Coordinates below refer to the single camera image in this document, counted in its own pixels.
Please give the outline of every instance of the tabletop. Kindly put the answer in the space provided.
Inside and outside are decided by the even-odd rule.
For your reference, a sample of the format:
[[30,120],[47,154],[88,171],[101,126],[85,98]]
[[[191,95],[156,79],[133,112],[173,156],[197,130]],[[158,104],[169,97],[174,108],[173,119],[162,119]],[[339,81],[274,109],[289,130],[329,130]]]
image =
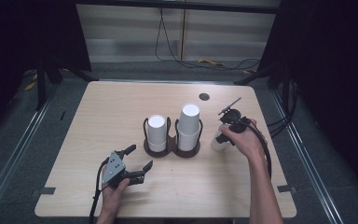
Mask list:
[[[209,100],[201,100],[202,93]],[[101,162],[112,151],[135,144],[137,149],[123,160],[127,171],[142,170],[149,161],[154,164],[142,185],[125,190],[118,217],[248,217],[251,191],[246,158],[232,146],[223,151],[211,147],[221,124],[217,114],[239,97],[232,108],[257,121],[268,142],[271,182],[282,215],[294,217],[291,193],[277,189],[287,183],[251,87],[102,81],[88,85],[45,185],[55,192],[40,196],[35,213],[40,217],[87,217]],[[144,149],[144,120],[160,114],[174,123],[186,103],[200,108],[200,152],[187,159],[174,153],[149,156]],[[170,136],[175,136],[174,128]]]

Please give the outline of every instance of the dark brown cup holder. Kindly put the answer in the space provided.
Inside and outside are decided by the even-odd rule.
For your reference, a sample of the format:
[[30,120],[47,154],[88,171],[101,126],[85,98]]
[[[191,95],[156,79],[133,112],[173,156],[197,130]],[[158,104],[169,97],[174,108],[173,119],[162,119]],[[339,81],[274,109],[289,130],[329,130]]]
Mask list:
[[147,141],[146,126],[145,126],[147,121],[148,121],[148,119],[145,119],[145,121],[144,121],[144,133],[145,133],[144,148],[145,148],[145,152],[149,156],[156,157],[156,158],[161,158],[161,157],[164,157],[164,156],[170,154],[170,152],[173,152],[178,157],[191,158],[191,157],[196,156],[199,153],[199,151],[200,151],[200,137],[201,137],[202,128],[203,128],[201,120],[200,120],[200,133],[199,133],[199,137],[197,139],[196,146],[193,149],[189,150],[189,151],[183,151],[183,150],[179,149],[179,147],[176,145],[176,137],[179,136],[178,129],[177,129],[177,124],[179,122],[179,119],[177,119],[176,122],[175,122],[176,136],[175,137],[170,137],[169,132],[170,132],[170,128],[171,128],[171,119],[167,118],[167,142],[166,142],[166,147],[165,147],[164,150],[162,150],[160,152],[152,151],[149,148],[149,144],[148,144],[148,141]]

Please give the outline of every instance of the person's right hand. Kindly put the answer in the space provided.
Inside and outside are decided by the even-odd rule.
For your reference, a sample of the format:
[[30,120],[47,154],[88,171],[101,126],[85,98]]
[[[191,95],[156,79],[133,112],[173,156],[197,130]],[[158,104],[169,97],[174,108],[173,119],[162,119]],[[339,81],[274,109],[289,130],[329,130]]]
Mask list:
[[[256,121],[251,119],[251,126],[255,128]],[[264,149],[255,133],[247,128],[245,132],[234,133],[228,127],[221,127],[220,132],[229,137],[236,145],[237,149],[245,155],[249,161],[262,158],[264,160]]]

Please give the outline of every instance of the round hole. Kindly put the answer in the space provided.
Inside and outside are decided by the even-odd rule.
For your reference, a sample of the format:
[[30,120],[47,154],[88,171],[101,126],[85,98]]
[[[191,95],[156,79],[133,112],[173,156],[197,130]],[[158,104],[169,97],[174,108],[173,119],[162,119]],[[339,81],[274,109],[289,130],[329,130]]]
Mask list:
[[199,98],[202,100],[202,101],[207,101],[210,99],[209,95],[207,93],[201,93]]

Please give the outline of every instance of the person's left hand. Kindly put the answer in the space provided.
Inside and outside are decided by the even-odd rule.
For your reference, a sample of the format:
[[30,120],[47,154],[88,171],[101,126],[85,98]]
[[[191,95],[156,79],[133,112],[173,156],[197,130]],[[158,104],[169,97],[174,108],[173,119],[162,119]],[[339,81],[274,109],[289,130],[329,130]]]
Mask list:
[[120,207],[121,195],[129,184],[129,179],[123,179],[117,189],[112,189],[111,186],[107,186],[107,184],[102,185],[103,208],[98,217],[97,223],[113,223],[115,217],[117,216],[118,208]]

